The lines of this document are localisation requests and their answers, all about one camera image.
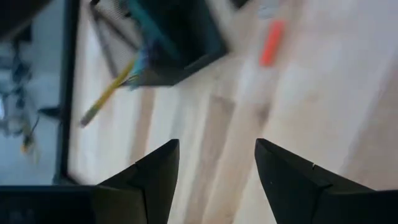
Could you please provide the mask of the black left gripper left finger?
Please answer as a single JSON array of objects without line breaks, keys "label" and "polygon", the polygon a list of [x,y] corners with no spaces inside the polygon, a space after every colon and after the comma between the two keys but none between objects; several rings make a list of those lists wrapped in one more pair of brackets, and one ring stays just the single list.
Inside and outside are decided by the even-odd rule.
[{"label": "black left gripper left finger", "polygon": [[94,224],[167,224],[178,179],[179,140],[171,139],[94,190]]}]

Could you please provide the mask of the yellow pencil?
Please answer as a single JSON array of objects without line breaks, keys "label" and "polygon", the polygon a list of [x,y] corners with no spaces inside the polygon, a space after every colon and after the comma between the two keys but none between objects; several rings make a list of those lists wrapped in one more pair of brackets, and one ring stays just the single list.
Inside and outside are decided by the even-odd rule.
[{"label": "yellow pencil", "polygon": [[135,64],[135,60],[132,59],[122,70],[122,72],[110,83],[101,96],[90,106],[90,108],[84,113],[80,120],[80,126],[87,126],[93,118],[98,114],[98,111],[106,104],[112,94],[126,82],[127,77]]}]

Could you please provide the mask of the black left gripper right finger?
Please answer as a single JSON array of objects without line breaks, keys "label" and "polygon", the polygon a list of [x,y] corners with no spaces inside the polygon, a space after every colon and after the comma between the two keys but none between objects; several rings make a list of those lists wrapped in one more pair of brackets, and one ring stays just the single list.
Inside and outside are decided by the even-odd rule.
[{"label": "black left gripper right finger", "polygon": [[327,189],[372,191],[263,138],[256,139],[254,157],[277,224],[312,224],[318,199]]}]

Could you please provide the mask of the orange eraser block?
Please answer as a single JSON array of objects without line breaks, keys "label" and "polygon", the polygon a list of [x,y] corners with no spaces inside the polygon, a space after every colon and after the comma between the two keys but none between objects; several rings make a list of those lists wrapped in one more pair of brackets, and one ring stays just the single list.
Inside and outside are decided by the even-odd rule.
[{"label": "orange eraser block", "polygon": [[268,33],[259,59],[260,65],[271,67],[275,63],[284,38],[285,27],[285,19],[274,19],[269,24]]}]

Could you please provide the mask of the black mesh desk organizer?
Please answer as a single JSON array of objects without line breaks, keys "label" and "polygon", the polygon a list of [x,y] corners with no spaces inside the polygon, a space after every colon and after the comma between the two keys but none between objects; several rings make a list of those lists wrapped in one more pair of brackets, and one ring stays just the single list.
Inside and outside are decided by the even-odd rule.
[{"label": "black mesh desk organizer", "polygon": [[173,86],[228,53],[215,18],[206,0],[175,0],[172,27],[178,37],[181,60],[172,59],[159,41],[148,37],[141,23],[132,16],[127,0],[89,0],[86,5],[101,52],[111,77],[150,47],[150,62],[141,86]]}]

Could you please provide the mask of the black metal table frame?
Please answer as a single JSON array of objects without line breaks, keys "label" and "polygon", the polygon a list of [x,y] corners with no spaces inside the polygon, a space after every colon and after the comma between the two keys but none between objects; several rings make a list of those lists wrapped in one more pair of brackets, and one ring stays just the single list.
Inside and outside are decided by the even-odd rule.
[{"label": "black metal table frame", "polygon": [[65,0],[64,36],[62,48],[62,72],[60,77],[60,110],[55,161],[55,185],[76,184],[68,174],[70,123],[72,115],[75,55],[81,0]]}]

